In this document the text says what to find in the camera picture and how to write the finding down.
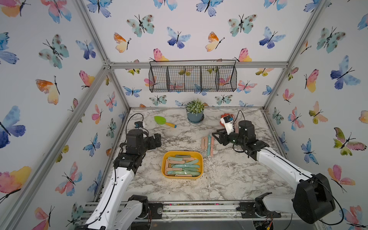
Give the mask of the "green yellow toy trowel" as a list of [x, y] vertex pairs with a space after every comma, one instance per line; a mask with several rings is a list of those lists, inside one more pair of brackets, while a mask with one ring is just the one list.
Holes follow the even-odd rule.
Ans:
[[173, 127], [173, 128], [177, 127], [177, 125], [167, 122], [166, 119], [164, 117], [161, 117], [161, 116], [155, 116], [154, 120], [159, 125], [168, 125], [168, 126]]

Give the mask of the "pink ceramic knife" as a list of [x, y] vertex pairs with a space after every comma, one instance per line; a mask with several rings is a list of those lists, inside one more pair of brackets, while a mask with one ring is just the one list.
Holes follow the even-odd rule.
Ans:
[[211, 137], [211, 144], [210, 144], [210, 156], [213, 157], [214, 156], [214, 144], [215, 144], [215, 139], [214, 137]]

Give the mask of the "red white garden glove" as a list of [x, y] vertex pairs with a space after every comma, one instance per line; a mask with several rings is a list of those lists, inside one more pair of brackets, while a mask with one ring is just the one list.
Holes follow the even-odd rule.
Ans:
[[221, 116], [220, 123], [225, 127], [227, 134], [239, 132], [238, 123], [235, 121], [235, 119], [236, 117], [234, 114], [226, 113]]

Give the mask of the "potted green plant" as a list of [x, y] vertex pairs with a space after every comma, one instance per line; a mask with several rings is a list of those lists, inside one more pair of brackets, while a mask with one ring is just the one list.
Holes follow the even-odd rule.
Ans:
[[199, 123], [204, 117], [205, 105], [200, 99], [190, 101], [186, 105], [187, 118], [192, 123]]

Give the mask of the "pink folding fruit knife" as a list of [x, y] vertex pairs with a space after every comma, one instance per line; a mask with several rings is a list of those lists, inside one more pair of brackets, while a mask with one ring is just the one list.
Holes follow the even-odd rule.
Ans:
[[201, 139], [201, 149], [204, 150], [205, 149], [205, 144], [206, 144], [206, 138], [202, 137]]

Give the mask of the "yellow storage box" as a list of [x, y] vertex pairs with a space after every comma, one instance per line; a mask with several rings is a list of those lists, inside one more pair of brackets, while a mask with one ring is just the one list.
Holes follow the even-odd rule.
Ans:
[[171, 179], [198, 179], [204, 172], [203, 157], [195, 151], [169, 151], [163, 157], [161, 172]]

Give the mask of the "aluminium front rail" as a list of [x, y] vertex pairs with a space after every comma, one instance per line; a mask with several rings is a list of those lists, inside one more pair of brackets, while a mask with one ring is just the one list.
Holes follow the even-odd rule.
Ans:
[[267, 211], [260, 209], [260, 203], [254, 200], [244, 201], [165, 201], [149, 202], [135, 199], [122, 202], [116, 211], [112, 208], [98, 208], [96, 203], [85, 205], [81, 216], [82, 223], [117, 226], [128, 220], [140, 221], [153, 219], [161, 221], [189, 220], [262, 220], [300, 216], [290, 212]]

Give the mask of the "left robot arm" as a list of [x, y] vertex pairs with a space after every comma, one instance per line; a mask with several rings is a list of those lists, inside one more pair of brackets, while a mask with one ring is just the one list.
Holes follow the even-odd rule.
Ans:
[[112, 177], [97, 208], [85, 224], [76, 230], [128, 230], [136, 219], [149, 216], [146, 196], [132, 195], [123, 210], [118, 212], [128, 186], [142, 165], [146, 152], [162, 146], [161, 134], [149, 136], [142, 129], [130, 130], [126, 141], [119, 145], [120, 151], [114, 160]]

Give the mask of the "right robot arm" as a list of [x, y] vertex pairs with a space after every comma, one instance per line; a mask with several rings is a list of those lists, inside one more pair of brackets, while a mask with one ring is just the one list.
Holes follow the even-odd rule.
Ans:
[[251, 121], [242, 120], [235, 132], [234, 119], [222, 117], [223, 129], [212, 133], [214, 139], [226, 146], [239, 146], [249, 158], [260, 162], [282, 177], [295, 191], [288, 196], [271, 192], [255, 199], [254, 210], [260, 217], [273, 212], [297, 215], [308, 224], [314, 224], [336, 208], [328, 179], [321, 173], [312, 174], [277, 154], [266, 142], [257, 139]]

